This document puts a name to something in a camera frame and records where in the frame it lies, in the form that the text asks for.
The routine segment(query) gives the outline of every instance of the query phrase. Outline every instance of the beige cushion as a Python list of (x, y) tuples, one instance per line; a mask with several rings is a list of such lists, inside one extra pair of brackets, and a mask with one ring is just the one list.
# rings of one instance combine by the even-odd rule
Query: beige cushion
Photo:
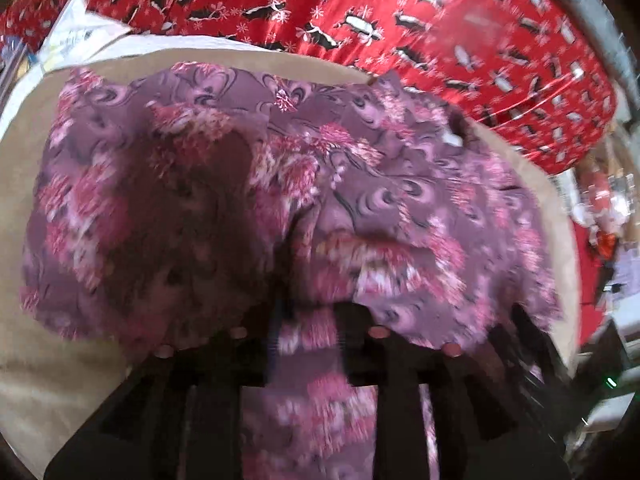
[[(127, 83), (182, 60), (215, 62), (285, 78), (327, 84), (366, 82), (356, 70), (292, 54), (228, 50), (165, 50), (110, 60), (92, 68)], [(50, 74), (26, 99), (0, 142), (0, 432), (24, 464), (42, 478), (49, 460), (126, 374), (118, 348), (107, 341), (67, 342), (20, 312), (20, 252), (32, 206), (33, 183), (56, 102), (68, 71)], [(504, 154), (538, 196), (552, 250), (566, 321), (554, 340), (567, 360), (578, 330), (578, 278), (573, 235), (559, 198), (544, 174), (493, 132), (478, 133)]]

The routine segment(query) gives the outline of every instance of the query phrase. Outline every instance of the cloth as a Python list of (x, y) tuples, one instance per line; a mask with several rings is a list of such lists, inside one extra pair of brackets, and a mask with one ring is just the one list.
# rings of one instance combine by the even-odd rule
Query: cloth
[[(4, 34), (37, 48), (64, 1), (16, 0)], [(366, 72), (395, 68), (406, 86), (455, 100), (549, 173), (580, 159), (615, 110), (601, 64), (553, 0), (88, 1), (140, 32), (222, 35)]]
[[(127, 83), (185, 59), (267, 70), (288, 78), (305, 73), (310, 80), (326, 84), (367, 81), (360, 72), (310, 57), (230, 50), (169, 50), (109, 60), (92, 68), (110, 80)], [(32, 183), (55, 117), (56, 97), (67, 78), (67, 70), (46, 76), (27, 97), (0, 150), (0, 182), (4, 184), (0, 186), (0, 240), (9, 263), (0, 267), (0, 431), (37, 478), (42, 478), (56, 451), (126, 373), (114, 342), (63, 340), (18, 308), (18, 261), (33, 203)], [(35, 116), (34, 109), (39, 110)], [(515, 153), (498, 135), (480, 124), (474, 129), (536, 197), (564, 315), (562, 322), (553, 323), (550, 334), (569, 365), (577, 349), (578, 279), (573, 237), (558, 194), (542, 170)]]
[[(602, 0), (559, 1), (572, 13), (577, 25), (596, 47), (606, 68), (624, 87), (633, 116), (636, 117), (640, 109), (637, 63), (611, 12)], [(621, 12), (621, 9), (617, 8), (614, 12)]]
[(513, 171), (393, 76), (342, 88), (183, 63), (124, 87), (78, 70), (36, 182), (22, 304), (144, 354), (233, 325), (284, 272), (299, 301), (355, 298), (416, 342), (471, 348), (515, 301), (549, 327), (549, 265)]

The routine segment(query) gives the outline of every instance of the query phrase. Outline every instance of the pink floral pattern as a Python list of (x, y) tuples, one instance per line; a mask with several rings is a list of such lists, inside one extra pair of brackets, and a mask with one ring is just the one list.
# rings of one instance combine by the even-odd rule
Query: pink floral pattern
[(305, 306), (280, 331), (273, 383), (243, 393), (247, 480), (318, 466), (370, 478), (377, 393), (348, 385), (332, 303), (467, 351), (513, 298), (541, 327), (558, 314), (535, 199), (456, 108), (393, 73), (328, 87), (181, 63), (123, 87), (81, 70), (56, 124), (25, 312), (64, 337), (113, 336), (138, 359), (237, 324), (274, 279)]

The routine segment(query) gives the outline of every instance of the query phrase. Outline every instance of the red fabric with white pattern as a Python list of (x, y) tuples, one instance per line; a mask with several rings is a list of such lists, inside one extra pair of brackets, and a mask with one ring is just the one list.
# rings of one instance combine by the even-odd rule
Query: red fabric with white pattern
[[(0, 34), (36, 50), (65, 1), (15, 0)], [(228, 36), (372, 73), (395, 68), (407, 86), (456, 102), (549, 173), (580, 159), (615, 110), (601, 63), (553, 0), (88, 2), (137, 32)]]

